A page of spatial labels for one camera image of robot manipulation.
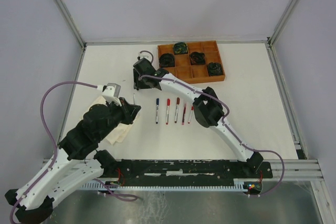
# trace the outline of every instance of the black object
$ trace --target black object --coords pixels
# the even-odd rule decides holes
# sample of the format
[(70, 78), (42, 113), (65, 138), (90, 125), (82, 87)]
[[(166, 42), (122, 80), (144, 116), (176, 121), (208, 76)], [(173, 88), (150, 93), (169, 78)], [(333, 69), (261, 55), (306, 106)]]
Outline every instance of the black object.
[(296, 150), (296, 154), (298, 155), (299, 159), (307, 159), (307, 157), (306, 157), (306, 155), (305, 155), (305, 153), (302, 149)]
[(133, 88), (136, 90), (151, 89), (151, 87), (146, 85), (143, 81), (139, 81), (139, 74), (134, 68), (133, 68)]
[(211, 62), (207, 65), (209, 76), (222, 76), (223, 70), (220, 63)]
[[(207, 87), (202, 92), (218, 98), (215, 91)], [(193, 102), (196, 121), (203, 127), (218, 126), (218, 121), (224, 115), (223, 107), (219, 102), (201, 94)]]
[[(259, 169), (249, 175), (244, 171), (245, 162), (230, 160), (122, 159), (117, 163), (117, 167), (125, 177), (125, 186), (233, 186), (236, 178), (260, 178), (260, 171), (263, 172), (264, 178), (273, 178), (269, 162), (262, 162)], [(181, 174), (197, 175), (167, 176), (167, 173), (176, 171), (180, 171)], [(112, 175), (112, 178), (118, 177), (117, 172)]]
[(118, 162), (107, 150), (97, 151), (93, 159), (96, 159), (101, 164), (100, 167), (104, 169), (103, 176), (111, 175), (117, 168)]
[[(136, 70), (136, 72), (138, 73), (139, 76), (143, 76), (143, 75), (150, 75), (150, 76), (154, 76), (154, 77), (163, 77), (165, 74), (169, 73), (167, 70), (163, 69), (163, 68), (159, 68), (158, 70), (155, 70), (155, 68), (152, 66), (152, 64), (150, 63), (150, 61), (148, 61), (145, 58), (142, 58), (140, 60), (138, 60), (134, 65), (133, 68)], [(161, 90), (160, 87), (160, 81), (161, 80), (155, 80), (152, 78), (147, 78), (144, 77), (141, 80), (139, 80), (139, 83), (141, 83), (141, 85), (147, 85), (150, 88), (157, 88), (159, 90)]]
[[(11, 189), (6, 194), (6, 200), (10, 205), (14, 205), (16, 200), (17, 189)], [(36, 209), (26, 210), (25, 206), (17, 206), (17, 211), (15, 216), (19, 220), (20, 223), (24, 224), (39, 224), (45, 221), (53, 212), (52, 203), (54, 202), (54, 198), (49, 198), (48, 196), (45, 198), (43, 203)]]
[(160, 68), (173, 68), (175, 67), (175, 56), (172, 54), (163, 54), (159, 58)]
[(125, 98), (119, 99), (121, 106), (114, 103), (93, 105), (84, 114), (83, 120), (67, 133), (59, 148), (69, 155), (68, 160), (85, 159), (119, 123), (133, 123), (141, 107), (127, 103)]
[(190, 54), (190, 63), (191, 65), (204, 65), (205, 64), (205, 55), (202, 52), (192, 52)]
[(173, 51), (175, 55), (185, 55), (188, 53), (188, 46), (184, 42), (174, 44)]

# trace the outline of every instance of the wooden tray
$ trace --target wooden tray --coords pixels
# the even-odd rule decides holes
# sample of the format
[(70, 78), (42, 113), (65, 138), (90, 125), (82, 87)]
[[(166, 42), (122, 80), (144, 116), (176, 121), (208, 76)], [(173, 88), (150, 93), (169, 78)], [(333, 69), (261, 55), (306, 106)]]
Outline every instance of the wooden tray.
[[(173, 51), (174, 44), (158, 45), (159, 58), (166, 53), (175, 56), (175, 67), (164, 69), (189, 84), (224, 81), (225, 72), (216, 41), (187, 42), (186, 44), (188, 46), (188, 54), (185, 55), (175, 55)], [(203, 52), (205, 54), (205, 65), (191, 65), (190, 54), (192, 52)], [(209, 76), (206, 66), (211, 62), (220, 63), (223, 70), (222, 76)]]

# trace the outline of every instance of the red marker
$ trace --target red marker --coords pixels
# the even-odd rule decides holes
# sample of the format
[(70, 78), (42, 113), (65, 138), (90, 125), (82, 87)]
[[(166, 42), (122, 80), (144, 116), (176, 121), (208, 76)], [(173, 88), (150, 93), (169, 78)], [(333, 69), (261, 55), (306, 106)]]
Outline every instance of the red marker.
[(166, 114), (166, 124), (168, 124), (169, 121), (169, 106), (170, 106), (170, 99), (167, 99), (167, 114)]
[(193, 112), (194, 112), (194, 106), (191, 106), (191, 112), (190, 112), (190, 115), (189, 115), (188, 123), (191, 122), (191, 117), (193, 116)]
[(185, 119), (185, 111), (186, 111), (186, 108), (187, 108), (187, 104), (185, 103), (185, 104), (184, 104), (184, 109), (183, 109), (183, 116), (182, 116), (182, 125), (184, 125), (184, 119)]
[(177, 115), (178, 115), (178, 107), (180, 105), (180, 99), (177, 98), (177, 101), (176, 101), (176, 110), (175, 110), (175, 123), (177, 123)]

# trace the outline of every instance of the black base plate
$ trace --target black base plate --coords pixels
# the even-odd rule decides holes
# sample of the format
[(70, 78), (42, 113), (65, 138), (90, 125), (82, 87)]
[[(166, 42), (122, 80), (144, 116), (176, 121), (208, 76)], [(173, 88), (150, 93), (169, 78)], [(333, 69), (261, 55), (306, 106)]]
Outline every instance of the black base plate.
[[(262, 162), (259, 169), (249, 175), (244, 172), (245, 165), (230, 160), (122, 159), (117, 167), (124, 175), (124, 186), (233, 186), (235, 178), (259, 179), (260, 171), (263, 178), (273, 178), (269, 162)], [(110, 175), (118, 177), (118, 172)]]

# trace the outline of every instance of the marker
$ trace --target marker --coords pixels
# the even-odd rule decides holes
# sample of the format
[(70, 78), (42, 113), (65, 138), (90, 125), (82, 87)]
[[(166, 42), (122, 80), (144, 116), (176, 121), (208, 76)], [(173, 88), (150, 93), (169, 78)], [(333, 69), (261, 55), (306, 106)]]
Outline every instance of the marker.
[(191, 106), (191, 111), (190, 111), (188, 123), (191, 122), (191, 117), (193, 116), (193, 112), (194, 112), (194, 106)]
[(170, 99), (167, 99), (167, 114), (166, 114), (166, 124), (168, 124), (169, 121), (169, 106), (170, 106)]
[(177, 98), (177, 101), (176, 101), (176, 110), (175, 110), (175, 123), (177, 123), (177, 115), (178, 115), (178, 107), (180, 105), (180, 99)]
[(183, 108), (183, 116), (182, 116), (182, 125), (184, 125), (184, 119), (185, 119), (185, 110), (187, 108), (187, 104), (184, 104), (184, 108)]
[(156, 124), (159, 123), (159, 99), (156, 99), (156, 120), (155, 120)]

